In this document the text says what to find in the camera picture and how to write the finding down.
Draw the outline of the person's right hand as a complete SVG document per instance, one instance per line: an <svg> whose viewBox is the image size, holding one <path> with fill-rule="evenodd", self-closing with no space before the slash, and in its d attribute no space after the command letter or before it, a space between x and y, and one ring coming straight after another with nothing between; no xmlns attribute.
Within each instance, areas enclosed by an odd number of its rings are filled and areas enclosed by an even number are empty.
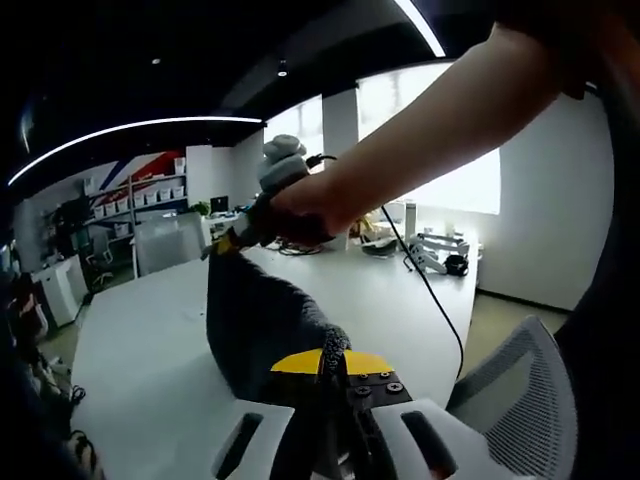
<svg viewBox="0 0 640 480"><path fill-rule="evenodd" d="M316 246L349 229L361 214L358 196L330 172L312 174L276 194L267 209L267 226L277 235Z"/></svg>

